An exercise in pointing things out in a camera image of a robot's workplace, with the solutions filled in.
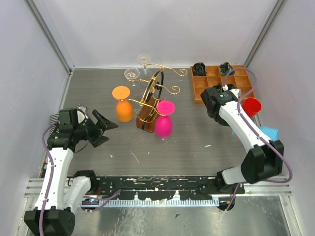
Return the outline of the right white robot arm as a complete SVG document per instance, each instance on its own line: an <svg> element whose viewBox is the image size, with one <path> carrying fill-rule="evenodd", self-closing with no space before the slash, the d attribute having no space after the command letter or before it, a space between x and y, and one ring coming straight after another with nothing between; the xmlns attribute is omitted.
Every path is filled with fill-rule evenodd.
<svg viewBox="0 0 315 236"><path fill-rule="evenodd" d="M283 170L284 145L279 140L272 141L249 118L238 101L239 92L239 89L218 92L216 87L210 87L200 95L208 116L231 127L247 153L240 165L217 172L216 188L223 194L234 184L254 184L278 176Z"/></svg>

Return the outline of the orange wine glass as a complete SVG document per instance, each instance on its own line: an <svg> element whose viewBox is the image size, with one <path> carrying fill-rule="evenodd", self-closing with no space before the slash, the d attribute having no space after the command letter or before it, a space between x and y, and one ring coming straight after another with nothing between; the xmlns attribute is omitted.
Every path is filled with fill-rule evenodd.
<svg viewBox="0 0 315 236"><path fill-rule="evenodd" d="M128 122L133 119L133 108L127 98L130 95L130 89L126 86L115 87L112 91L113 97L118 100L116 105L116 116L121 122Z"/></svg>

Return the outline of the clear wine glass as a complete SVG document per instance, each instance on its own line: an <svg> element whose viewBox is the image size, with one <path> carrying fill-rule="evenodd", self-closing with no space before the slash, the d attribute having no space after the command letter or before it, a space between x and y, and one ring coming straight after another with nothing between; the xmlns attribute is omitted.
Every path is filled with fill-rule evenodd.
<svg viewBox="0 0 315 236"><path fill-rule="evenodd" d="M136 86L136 82L139 80L140 71L137 68L131 67L124 71L125 78L132 83L132 86Z"/></svg>
<svg viewBox="0 0 315 236"><path fill-rule="evenodd" d="M147 67L147 65L150 62L150 56L148 54L140 54L137 57L137 61L138 63L142 66L142 68L140 69L140 79L143 80L149 80L152 76L152 73L150 71L150 69Z"/></svg>

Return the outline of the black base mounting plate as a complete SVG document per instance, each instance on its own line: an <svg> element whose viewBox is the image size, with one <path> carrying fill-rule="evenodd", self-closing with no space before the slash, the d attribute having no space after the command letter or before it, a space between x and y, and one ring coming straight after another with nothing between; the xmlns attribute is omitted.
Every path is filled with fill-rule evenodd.
<svg viewBox="0 0 315 236"><path fill-rule="evenodd" d="M235 187L232 185L219 189L212 176L109 176L98 177L97 186L86 195L108 198L120 190L114 199L171 200L179 194L181 201L211 200L217 194L232 195Z"/></svg>

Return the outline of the blue wine glass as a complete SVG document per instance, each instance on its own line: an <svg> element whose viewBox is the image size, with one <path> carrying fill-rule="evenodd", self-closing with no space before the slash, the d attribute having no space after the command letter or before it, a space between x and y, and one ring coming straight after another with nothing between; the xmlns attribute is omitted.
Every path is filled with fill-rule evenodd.
<svg viewBox="0 0 315 236"><path fill-rule="evenodd" d="M250 127L246 125L245 130L250 132L250 134L248 135L249 140L257 139L256 135L252 132ZM262 133L265 136L268 136L266 140L276 141L278 139L278 135L279 135L278 129L267 127L267 126L259 126L259 127L255 126L254 130L257 131L258 133Z"/></svg>

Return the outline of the clear wine glass front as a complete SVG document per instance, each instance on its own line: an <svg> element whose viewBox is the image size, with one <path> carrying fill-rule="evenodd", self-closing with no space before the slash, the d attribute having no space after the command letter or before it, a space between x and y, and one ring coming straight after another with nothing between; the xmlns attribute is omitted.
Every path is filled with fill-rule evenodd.
<svg viewBox="0 0 315 236"><path fill-rule="evenodd" d="M136 86L136 82L139 80L140 71L137 68L131 67L124 71L125 78L132 83L132 86Z"/></svg>

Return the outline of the dark fabric roll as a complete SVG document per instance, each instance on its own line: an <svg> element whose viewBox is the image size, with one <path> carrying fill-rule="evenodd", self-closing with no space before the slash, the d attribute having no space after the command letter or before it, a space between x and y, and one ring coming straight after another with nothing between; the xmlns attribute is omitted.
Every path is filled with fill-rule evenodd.
<svg viewBox="0 0 315 236"><path fill-rule="evenodd" d="M231 70L233 69L233 67L230 65L230 63L228 62L224 62L219 66L219 73L221 76L225 76L226 74L228 74Z"/></svg>
<svg viewBox="0 0 315 236"><path fill-rule="evenodd" d="M202 62L195 63L192 67L192 72L194 76L206 76L206 67Z"/></svg>

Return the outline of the wooden compartment tray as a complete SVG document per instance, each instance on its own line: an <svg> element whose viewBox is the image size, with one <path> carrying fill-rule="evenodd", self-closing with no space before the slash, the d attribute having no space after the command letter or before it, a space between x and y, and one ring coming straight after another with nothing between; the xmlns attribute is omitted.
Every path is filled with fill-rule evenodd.
<svg viewBox="0 0 315 236"><path fill-rule="evenodd" d="M216 86L217 84L222 85L224 81L224 76L220 73L219 65L206 65L205 71L205 76L194 76L193 66L190 67L190 77L195 104L203 104L200 94L204 89ZM249 74L245 70L237 70L233 75L229 75L226 84L231 84L236 89L240 89L241 95L244 95L252 89Z"/></svg>

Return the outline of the striped black white cloth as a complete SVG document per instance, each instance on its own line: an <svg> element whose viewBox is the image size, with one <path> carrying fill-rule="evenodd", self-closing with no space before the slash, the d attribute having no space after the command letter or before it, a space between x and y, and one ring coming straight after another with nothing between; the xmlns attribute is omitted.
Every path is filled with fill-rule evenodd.
<svg viewBox="0 0 315 236"><path fill-rule="evenodd" d="M57 114L50 116L49 136L54 133L71 134L82 125L87 116L87 107L77 105L71 108L61 109Z"/></svg>

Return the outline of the pink wine glass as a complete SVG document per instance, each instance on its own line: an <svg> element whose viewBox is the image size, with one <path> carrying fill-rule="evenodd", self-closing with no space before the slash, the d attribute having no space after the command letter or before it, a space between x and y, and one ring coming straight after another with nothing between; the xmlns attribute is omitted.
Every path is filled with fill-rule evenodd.
<svg viewBox="0 0 315 236"><path fill-rule="evenodd" d="M155 133L160 137L168 137L173 130L173 121L170 117L176 110L175 105L170 101L161 101L157 105L160 116L155 122Z"/></svg>

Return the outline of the clear wine glass back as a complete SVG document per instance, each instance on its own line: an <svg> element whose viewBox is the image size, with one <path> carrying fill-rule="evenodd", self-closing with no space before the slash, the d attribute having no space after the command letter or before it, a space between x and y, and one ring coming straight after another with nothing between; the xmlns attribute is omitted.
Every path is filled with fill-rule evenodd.
<svg viewBox="0 0 315 236"><path fill-rule="evenodd" d="M150 71L150 69L147 67L147 65L150 62L150 56L148 54L140 54L137 57L137 61L138 63L142 66L142 68L140 69L140 79L143 80L149 80L152 76L152 73Z"/></svg>

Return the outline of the dark fabric roll left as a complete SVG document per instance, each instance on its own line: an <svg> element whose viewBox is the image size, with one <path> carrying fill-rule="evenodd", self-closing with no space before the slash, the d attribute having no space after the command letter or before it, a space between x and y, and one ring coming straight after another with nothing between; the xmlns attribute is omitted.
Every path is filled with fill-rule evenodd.
<svg viewBox="0 0 315 236"><path fill-rule="evenodd" d="M195 63L192 67L192 72L194 76L206 76L206 67L202 62Z"/></svg>

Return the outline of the red wine glass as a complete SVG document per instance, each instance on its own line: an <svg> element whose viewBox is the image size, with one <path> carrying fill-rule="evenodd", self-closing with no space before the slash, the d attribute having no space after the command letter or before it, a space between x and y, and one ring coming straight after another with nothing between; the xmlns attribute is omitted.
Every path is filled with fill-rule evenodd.
<svg viewBox="0 0 315 236"><path fill-rule="evenodd" d="M256 116L262 109L261 103L255 98L247 98L243 104L242 108L245 113L250 117Z"/></svg>

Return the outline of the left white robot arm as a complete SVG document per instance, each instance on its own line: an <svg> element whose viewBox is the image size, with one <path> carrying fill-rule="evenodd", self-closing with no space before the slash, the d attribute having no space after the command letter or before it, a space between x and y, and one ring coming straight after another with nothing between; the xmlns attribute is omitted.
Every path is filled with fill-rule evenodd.
<svg viewBox="0 0 315 236"><path fill-rule="evenodd" d="M24 222L35 236L70 236L75 227L75 213L86 194L98 190L94 171L77 171L68 190L65 182L76 145L88 141L93 147L107 142L103 134L118 128L97 110L92 114L93 122L86 114L85 107L62 109L57 119L47 128L51 131L42 143L48 156L47 169L40 194L32 210L24 214Z"/></svg>

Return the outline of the dark fabric roll back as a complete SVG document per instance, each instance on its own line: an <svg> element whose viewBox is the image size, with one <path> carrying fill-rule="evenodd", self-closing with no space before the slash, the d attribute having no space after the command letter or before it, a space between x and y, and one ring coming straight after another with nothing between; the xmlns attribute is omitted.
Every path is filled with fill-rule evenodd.
<svg viewBox="0 0 315 236"><path fill-rule="evenodd" d="M225 76L226 74L228 74L231 70L233 69L233 67L230 65L230 63L228 62L224 62L219 66L219 73L221 76Z"/></svg>

